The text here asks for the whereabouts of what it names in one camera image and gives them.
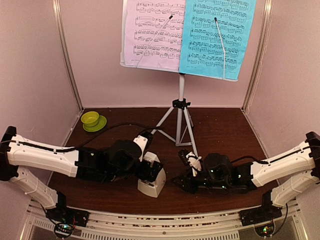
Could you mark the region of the white metronome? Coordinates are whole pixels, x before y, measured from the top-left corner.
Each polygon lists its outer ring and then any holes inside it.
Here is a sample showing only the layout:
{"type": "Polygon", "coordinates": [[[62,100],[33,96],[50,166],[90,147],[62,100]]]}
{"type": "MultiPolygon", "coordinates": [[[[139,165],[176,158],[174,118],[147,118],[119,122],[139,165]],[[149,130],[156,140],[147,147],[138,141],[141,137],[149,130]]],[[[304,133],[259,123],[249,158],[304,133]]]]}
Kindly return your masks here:
{"type": "Polygon", "coordinates": [[[158,156],[152,152],[146,152],[139,172],[137,189],[146,196],[157,198],[166,183],[166,173],[158,156]]]}

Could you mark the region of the white music stand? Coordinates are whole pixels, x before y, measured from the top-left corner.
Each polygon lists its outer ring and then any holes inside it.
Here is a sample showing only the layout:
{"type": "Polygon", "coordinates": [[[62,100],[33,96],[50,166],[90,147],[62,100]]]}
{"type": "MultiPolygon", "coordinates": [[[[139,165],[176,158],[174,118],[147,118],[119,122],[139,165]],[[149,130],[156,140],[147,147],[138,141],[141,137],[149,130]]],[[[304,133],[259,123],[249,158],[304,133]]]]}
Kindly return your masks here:
{"type": "MultiPolygon", "coordinates": [[[[179,94],[178,98],[174,100],[171,105],[172,110],[177,110],[176,136],[172,138],[172,141],[175,143],[176,146],[182,147],[184,145],[183,137],[185,133],[192,135],[194,127],[191,116],[188,111],[189,103],[186,101],[184,97],[185,77],[188,75],[198,75],[180,73],[179,69],[178,72],[175,73],[177,73],[179,77],[179,94]]],[[[247,86],[249,84],[248,75],[248,69],[246,67],[243,67],[242,63],[237,81],[228,81],[209,77],[211,79],[221,81],[221,85],[218,87],[216,101],[217,105],[220,107],[240,106],[244,101],[247,86]]]]}

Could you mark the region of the blue sheet music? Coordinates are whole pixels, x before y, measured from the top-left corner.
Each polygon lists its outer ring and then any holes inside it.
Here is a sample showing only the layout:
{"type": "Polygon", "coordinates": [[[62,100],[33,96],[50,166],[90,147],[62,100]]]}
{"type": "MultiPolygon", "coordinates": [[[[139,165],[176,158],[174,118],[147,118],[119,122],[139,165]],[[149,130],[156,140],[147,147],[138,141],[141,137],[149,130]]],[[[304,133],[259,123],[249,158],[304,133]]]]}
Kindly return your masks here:
{"type": "Polygon", "coordinates": [[[238,81],[255,0],[186,1],[179,72],[238,81]]]}

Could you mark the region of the purple sheet music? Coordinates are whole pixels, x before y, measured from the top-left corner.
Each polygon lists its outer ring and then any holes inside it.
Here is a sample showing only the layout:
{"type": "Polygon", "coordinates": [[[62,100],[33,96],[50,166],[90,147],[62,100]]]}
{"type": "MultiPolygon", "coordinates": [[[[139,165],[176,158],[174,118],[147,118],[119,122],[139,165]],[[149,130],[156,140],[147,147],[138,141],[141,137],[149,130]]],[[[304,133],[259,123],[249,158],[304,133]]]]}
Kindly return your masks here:
{"type": "Polygon", "coordinates": [[[123,1],[120,64],[177,73],[185,10],[184,0],[123,1]]]}

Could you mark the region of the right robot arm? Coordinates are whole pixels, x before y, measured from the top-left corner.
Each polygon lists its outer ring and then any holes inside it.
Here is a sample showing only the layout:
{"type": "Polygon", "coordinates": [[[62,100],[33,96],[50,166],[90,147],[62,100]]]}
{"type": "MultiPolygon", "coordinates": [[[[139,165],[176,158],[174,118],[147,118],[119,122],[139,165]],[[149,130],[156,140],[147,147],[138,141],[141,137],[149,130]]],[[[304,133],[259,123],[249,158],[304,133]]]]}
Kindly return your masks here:
{"type": "Polygon", "coordinates": [[[187,193],[199,188],[220,194],[246,194],[276,179],[290,176],[283,185],[266,195],[267,202],[259,206],[256,216],[268,220],[276,207],[283,207],[289,200],[320,182],[320,136],[311,131],[298,146],[277,156],[233,165],[227,155],[210,153],[204,159],[186,149],[178,156],[189,169],[172,178],[172,183],[187,193]]]}

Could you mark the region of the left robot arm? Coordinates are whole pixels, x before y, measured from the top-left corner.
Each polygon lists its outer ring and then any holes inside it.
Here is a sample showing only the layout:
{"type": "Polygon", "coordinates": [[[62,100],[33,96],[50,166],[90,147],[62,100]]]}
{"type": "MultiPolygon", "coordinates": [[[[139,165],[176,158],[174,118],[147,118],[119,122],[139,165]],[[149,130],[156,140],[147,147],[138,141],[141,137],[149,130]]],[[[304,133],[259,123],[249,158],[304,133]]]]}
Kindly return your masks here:
{"type": "Polygon", "coordinates": [[[19,186],[61,222],[72,218],[66,196],[48,188],[27,167],[49,170],[68,177],[110,183],[135,176],[137,189],[156,198],[166,182],[158,156],[147,151],[153,135],[147,131],[134,140],[116,140],[110,147],[62,147],[29,140],[9,126],[0,141],[0,179],[19,186]]]}

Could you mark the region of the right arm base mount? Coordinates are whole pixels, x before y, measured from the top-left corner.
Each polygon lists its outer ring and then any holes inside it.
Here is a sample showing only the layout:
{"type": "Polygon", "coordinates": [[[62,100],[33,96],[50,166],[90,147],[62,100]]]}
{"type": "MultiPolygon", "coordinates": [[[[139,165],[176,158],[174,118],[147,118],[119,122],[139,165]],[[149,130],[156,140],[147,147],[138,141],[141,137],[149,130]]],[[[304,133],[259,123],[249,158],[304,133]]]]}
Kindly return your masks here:
{"type": "Polygon", "coordinates": [[[258,236],[271,238],[278,232],[274,219],[282,216],[282,208],[273,205],[271,192],[268,191],[262,195],[261,206],[241,210],[238,214],[243,227],[255,225],[258,236]]]}

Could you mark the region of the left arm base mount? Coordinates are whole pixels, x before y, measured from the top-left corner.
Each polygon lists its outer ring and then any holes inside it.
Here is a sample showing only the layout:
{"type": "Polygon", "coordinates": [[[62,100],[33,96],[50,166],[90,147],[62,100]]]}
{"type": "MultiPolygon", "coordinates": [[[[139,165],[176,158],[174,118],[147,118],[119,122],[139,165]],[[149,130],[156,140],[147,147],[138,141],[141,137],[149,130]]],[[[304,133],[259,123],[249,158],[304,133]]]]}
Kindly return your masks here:
{"type": "Polygon", "coordinates": [[[76,227],[86,227],[90,213],[86,210],[67,207],[67,198],[57,192],[57,203],[54,208],[43,209],[45,216],[53,223],[53,233],[59,239],[69,238],[76,227]]]}

